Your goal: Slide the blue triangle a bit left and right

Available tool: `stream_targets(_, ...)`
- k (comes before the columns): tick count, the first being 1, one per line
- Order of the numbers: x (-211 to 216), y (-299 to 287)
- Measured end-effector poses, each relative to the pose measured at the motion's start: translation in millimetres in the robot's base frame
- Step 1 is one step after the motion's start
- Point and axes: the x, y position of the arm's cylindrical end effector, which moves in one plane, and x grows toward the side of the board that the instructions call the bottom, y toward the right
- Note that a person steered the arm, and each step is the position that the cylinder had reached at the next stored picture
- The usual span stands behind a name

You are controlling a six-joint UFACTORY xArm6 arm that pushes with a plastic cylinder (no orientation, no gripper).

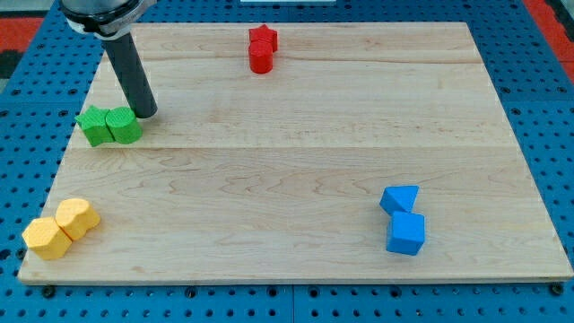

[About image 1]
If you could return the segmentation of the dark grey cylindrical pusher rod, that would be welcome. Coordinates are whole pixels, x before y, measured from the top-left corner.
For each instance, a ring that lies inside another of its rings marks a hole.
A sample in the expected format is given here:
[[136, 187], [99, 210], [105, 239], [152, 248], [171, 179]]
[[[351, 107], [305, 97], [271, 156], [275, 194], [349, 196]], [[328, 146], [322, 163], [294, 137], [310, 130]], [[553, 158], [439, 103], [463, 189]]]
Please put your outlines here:
[[155, 115], [157, 103], [131, 33], [103, 40], [102, 44], [135, 116], [150, 118]]

